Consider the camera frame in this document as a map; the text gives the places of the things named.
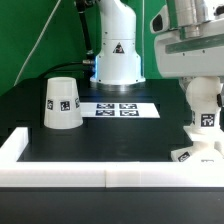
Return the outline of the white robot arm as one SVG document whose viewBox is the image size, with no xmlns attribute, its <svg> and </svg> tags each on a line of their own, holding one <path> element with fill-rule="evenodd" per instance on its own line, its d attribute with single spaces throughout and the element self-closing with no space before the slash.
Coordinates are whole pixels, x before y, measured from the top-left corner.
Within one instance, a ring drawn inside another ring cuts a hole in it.
<svg viewBox="0 0 224 224">
<path fill-rule="evenodd" d="M 97 5 L 101 50 L 90 84 L 111 91 L 143 84 L 135 12 L 120 0 L 97 0 Z M 150 31 L 164 78 L 224 76 L 224 0 L 165 0 Z"/>
</svg>

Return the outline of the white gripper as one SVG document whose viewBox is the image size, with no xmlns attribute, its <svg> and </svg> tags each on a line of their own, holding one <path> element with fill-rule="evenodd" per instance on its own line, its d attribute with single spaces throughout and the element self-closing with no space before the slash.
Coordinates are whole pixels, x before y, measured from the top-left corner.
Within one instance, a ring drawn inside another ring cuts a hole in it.
<svg viewBox="0 0 224 224">
<path fill-rule="evenodd" d="M 181 40 L 169 31 L 154 40 L 159 73 L 169 77 L 224 76 L 224 19 L 202 25 L 203 35 Z"/>
</svg>

